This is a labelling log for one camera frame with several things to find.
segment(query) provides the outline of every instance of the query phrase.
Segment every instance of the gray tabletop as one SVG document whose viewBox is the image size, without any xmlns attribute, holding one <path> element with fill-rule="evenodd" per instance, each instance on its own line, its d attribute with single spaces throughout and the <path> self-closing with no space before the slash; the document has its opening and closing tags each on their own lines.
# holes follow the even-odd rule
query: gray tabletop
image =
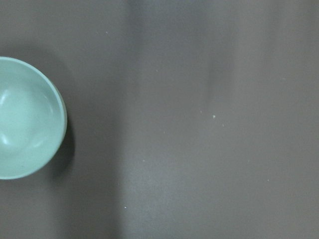
<svg viewBox="0 0 319 239">
<path fill-rule="evenodd" d="M 1 239 L 317 239 L 314 0 L 13 0 L 0 55 L 69 116 L 0 181 Z"/>
</svg>

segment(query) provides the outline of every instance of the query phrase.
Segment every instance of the mint green bowl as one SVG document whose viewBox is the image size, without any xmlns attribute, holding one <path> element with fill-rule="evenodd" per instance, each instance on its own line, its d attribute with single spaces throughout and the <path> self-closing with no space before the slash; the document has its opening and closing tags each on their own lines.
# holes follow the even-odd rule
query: mint green bowl
<svg viewBox="0 0 319 239">
<path fill-rule="evenodd" d="M 0 179 L 42 168 L 60 147 L 67 126 L 63 99 L 33 66 L 0 57 Z"/>
</svg>

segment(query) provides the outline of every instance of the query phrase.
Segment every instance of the ceramic bowl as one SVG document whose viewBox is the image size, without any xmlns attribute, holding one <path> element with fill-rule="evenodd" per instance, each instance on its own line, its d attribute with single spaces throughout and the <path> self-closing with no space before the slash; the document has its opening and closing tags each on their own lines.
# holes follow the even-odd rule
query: ceramic bowl
<svg viewBox="0 0 319 239">
<path fill-rule="evenodd" d="M 67 127 L 63 99 L 33 66 L 0 57 L 0 179 L 27 176 L 59 149 Z"/>
</svg>

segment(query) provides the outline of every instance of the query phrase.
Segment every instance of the bowl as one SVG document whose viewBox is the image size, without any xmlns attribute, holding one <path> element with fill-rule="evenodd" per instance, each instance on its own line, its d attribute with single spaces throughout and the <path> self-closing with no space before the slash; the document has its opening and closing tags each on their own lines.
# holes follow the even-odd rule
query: bowl
<svg viewBox="0 0 319 239">
<path fill-rule="evenodd" d="M 42 168 L 66 127 L 65 104 L 52 82 L 28 63 L 0 57 L 0 179 Z"/>
</svg>

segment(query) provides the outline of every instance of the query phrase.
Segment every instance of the bowl rim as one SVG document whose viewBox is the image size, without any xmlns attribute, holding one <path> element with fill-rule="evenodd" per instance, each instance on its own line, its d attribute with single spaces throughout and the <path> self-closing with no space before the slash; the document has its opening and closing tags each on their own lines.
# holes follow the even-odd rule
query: bowl rim
<svg viewBox="0 0 319 239">
<path fill-rule="evenodd" d="M 58 138 L 57 143 L 54 145 L 54 152 L 52 155 L 50 155 L 47 159 L 45 159 L 43 161 L 43 163 L 39 164 L 37 167 L 34 167 L 32 170 L 28 170 L 24 173 L 21 174 L 17 174 L 17 175 L 12 175 L 12 176 L 3 176 L 0 174 L 0 179 L 17 179 L 17 178 L 23 178 L 26 177 L 30 174 L 35 173 L 36 171 L 40 170 L 42 167 L 44 167 L 57 153 L 58 149 L 60 148 L 64 137 L 65 137 L 65 133 L 66 133 L 66 128 L 67 128 L 67 112 L 66 112 L 66 107 L 65 107 L 65 103 L 64 100 L 62 98 L 62 95 L 60 94 L 60 92 L 58 91 L 57 87 L 41 72 L 39 71 L 37 68 L 35 68 L 34 66 L 30 65 L 29 63 L 26 63 L 24 61 L 18 60 L 16 58 L 12 58 L 12 57 L 6 57 L 6 56 L 0 56 L 0 64 L 3 61 L 9 61 L 9 62 L 13 62 L 13 63 L 17 63 L 20 65 L 23 65 L 29 69 L 31 69 L 33 72 L 37 73 L 50 87 L 50 89 L 53 91 L 55 98 L 58 101 L 59 104 L 59 109 L 60 109 L 60 113 L 61 113 L 61 117 L 62 117 L 62 122 L 64 124 L 63 126 L 63 130 L 60 134 L 60 137 Z"/>
</svg>

